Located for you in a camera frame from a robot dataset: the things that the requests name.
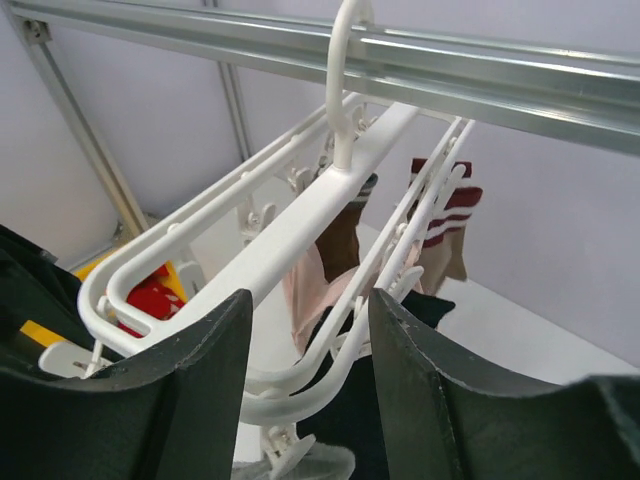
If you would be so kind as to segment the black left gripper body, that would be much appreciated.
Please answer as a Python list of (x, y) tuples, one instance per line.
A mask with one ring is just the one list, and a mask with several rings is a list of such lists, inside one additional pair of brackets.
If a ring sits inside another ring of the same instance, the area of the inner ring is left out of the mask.
[(92, 360), (95, 339), (77, 309), (80, 280), (45, 250), (1, 227), (1, 376), (29, 380), (103, 379), (120, 356), (104, 349)]

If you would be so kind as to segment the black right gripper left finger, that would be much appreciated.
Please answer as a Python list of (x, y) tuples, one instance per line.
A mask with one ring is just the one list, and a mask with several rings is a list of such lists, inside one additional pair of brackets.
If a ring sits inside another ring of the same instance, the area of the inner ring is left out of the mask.
[(251, 338), (238, 290), (152, 347), (86, 379), (1, 369), (5, 479), (227, 479)]

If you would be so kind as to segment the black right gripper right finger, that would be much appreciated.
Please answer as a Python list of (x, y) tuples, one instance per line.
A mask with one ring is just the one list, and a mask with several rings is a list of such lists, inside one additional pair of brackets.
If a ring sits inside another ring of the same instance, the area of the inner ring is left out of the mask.
[(375, 383), (394, 479), (635, 479), (639, 380), (534, 379), (369, 298)]

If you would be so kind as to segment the grey sock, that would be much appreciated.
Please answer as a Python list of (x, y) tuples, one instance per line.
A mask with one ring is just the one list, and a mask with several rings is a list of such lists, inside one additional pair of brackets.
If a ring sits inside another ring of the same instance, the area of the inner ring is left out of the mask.
[[(350, 479), (356, 470), (354, 454), (343, 447), (315, 443), (283, 479)], [(271, 463), (264, 457), (256, 462), (235, 462), (231, 479), (268, 479)]]

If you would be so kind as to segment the white plastic clip hanger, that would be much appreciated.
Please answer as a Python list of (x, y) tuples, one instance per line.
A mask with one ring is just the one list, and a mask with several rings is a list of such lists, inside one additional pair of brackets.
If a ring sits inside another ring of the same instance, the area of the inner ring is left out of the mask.
[[(78, 308), (99, 346), (120, 354), (140, 353), (194, 324), (207, 308), (238, 289), (248, 290), (256, 302), (263, 301), (355, 198), (403, 129), (420, 113), (417, 106), (394, 103), (363, 134), (356, 133), (350, 109), (363, 96), (343, 91), (347, 40), (352, 27), (372, 23), (369, 2), (343, 2), (330, 35), (324, 107), (251, 159), (247, 172), (235, 172), (228, 181), (217, 183), (212, 192), (201, 194), (89, 275), (80, 290)], [(268, 226), (253, 234), (245, 249), (172, 320), (156, 321), (127, 303), (138, 282), (248, 199), (322, 128), (334, 135), (332, 165)], [(470, 130), (471, 124), (461, 118), (451, 123), (438, 147), (444, 156), (438, 174), (421, 173), (412, 183), (302, 359), (283, 372), (247, 375), (240, 419), (262, 428), (272, 478), (282, 479), (314, 445), (313, 436), (297, 437), (296, 423), (335, 397), (364, 349), (368, 330), (361, 297), (364, 287), (374, 284), (401, 296), (417, 284), (419, 269), (407, 267), (406, 258), (427, 231), (430, 215), (449, 200), (461, 180), (463, 169), (454, 165), (454, 156)], [(333, 357), (328, 372), (314, 386), (296, 393), (313, 380), (327, 354)]]

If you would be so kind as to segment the red santa sock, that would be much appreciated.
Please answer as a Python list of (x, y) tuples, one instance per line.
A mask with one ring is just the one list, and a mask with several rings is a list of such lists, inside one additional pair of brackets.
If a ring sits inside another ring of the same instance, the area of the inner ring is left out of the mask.
[(186, 301), (186, 293), (171, 262), (155, 270), (127, 297), (129, 305), (159, 321), (170, 320)]

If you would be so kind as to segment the maroon striped brown sock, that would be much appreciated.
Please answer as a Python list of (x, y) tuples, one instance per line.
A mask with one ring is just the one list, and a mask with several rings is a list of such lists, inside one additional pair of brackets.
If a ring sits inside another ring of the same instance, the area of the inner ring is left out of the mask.
[(327, 282), (334, 281), (360, 264), (357, 226), (377, 183), (378, 175), (371, 174), (356, 197), (340, 211), (316, 240)]
[(418, 287), (422, 293), (435, 295), (446, 278), (467, 280), (465, 230), (482, 196), (479, 187), (457, 188), (445, 209), (429, 223), (424, 241), (413, 243), (406, 265), (423, 268)]

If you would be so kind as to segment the pink sock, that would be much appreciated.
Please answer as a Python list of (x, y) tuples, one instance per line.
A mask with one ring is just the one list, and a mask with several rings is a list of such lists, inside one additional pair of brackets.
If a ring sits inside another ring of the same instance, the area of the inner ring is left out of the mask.
[[(323, 312), (335, 305), (360, 264), (359, 241), (352, 238), (342, 244), (317, 240), (282, 281), (292, 320), (292, 337), (296, 349), (303, 353)], [(431, 327), (437, 325), (428, 311), (427, 298), (441, 281), (441, 266), (429, 249), (414, 247), (407, 259), (408, 267), (424, 269), (420, 284), (407, 294), (402, 304)]]

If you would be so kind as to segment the aluminium top crossbar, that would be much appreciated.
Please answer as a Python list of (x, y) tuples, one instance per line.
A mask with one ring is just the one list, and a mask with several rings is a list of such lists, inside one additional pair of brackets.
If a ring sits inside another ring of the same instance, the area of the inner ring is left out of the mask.
[[(322, 83), (331, 21), (109, 1), (12, 1), (32, 21)], [(352, 27), (344, 86), (577, 144), (639, 151), (639, 59), (383, 26)]]

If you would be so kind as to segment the aluminium left frame post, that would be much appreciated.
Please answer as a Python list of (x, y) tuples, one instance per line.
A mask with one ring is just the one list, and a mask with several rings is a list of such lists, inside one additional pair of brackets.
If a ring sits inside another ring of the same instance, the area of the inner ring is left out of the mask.
[(16, 15), (7, 5), (2, 6), (2, 11), (119, 216), (113, 243), (117, 246), (128, 243), (149, 229), (148, 217), (95, 122), (83, 108), (75, 91), (75, 79), (57, 50), (48, 25)]

